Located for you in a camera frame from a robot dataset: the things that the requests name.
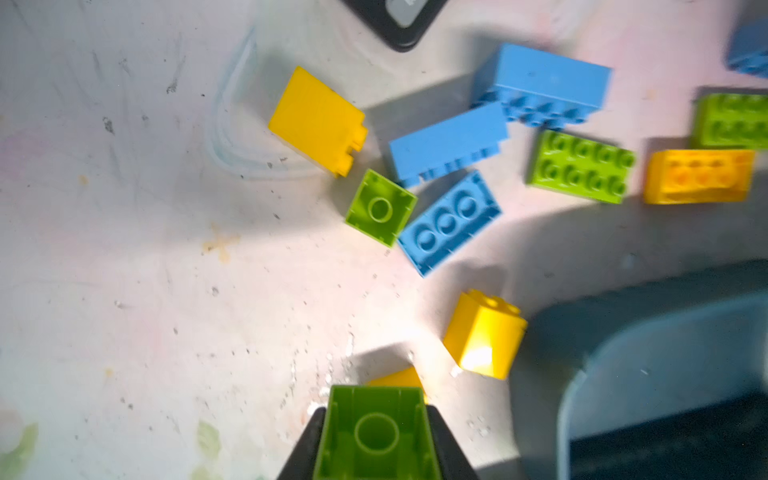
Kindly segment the blue upturned lego brick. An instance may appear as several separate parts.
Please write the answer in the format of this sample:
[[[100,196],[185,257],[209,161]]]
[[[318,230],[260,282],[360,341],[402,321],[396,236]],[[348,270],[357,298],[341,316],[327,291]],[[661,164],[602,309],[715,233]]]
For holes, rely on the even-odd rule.
[[[412,220],[398,244],[426,277],[500,215],[484,178],[473,170]]]

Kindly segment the small yellow lego brick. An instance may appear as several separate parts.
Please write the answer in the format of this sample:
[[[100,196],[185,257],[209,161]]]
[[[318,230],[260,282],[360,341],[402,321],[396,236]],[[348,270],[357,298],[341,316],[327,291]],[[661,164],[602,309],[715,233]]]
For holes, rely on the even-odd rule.
[[[516,306],[471,289],[460,295],[442,343],[462,370],[506,380],[527,327]]]

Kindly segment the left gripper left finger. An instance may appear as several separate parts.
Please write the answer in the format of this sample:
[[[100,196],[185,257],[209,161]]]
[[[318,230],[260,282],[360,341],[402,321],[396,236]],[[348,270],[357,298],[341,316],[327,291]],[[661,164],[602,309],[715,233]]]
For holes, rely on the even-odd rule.
[[[277,480],[312,480],[327,408],[314,411]]]

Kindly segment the small green lego brick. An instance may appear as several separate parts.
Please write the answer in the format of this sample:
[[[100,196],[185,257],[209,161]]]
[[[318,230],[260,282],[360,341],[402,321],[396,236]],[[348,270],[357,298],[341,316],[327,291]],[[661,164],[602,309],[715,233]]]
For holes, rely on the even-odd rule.
[[[345,217],[345,223],[391,248],[405,228],[418,198],[380,173],[368,169]]]

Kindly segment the yellow square lego brick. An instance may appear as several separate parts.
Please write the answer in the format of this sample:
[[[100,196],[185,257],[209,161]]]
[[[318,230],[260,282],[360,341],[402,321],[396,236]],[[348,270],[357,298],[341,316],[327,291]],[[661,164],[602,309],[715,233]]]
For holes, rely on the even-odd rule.
[[[422,381],[418,375],[418,372],[414,366],[410,366],[404,370],[385,375],[380,378],[370,380],[366,383],[366,386],[386,386],[386,387],[414,387],[419,388],[422,391],[424,402],[429,403],[428,396],[422,384]]]

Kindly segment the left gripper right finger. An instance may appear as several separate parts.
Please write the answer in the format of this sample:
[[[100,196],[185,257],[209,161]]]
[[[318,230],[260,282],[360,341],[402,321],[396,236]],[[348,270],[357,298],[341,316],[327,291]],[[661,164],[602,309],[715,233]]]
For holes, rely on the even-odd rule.
[[[439,410],[433,405],[428,405],[426,410],[442,479],[478,480],[477,473],[469,463]]]

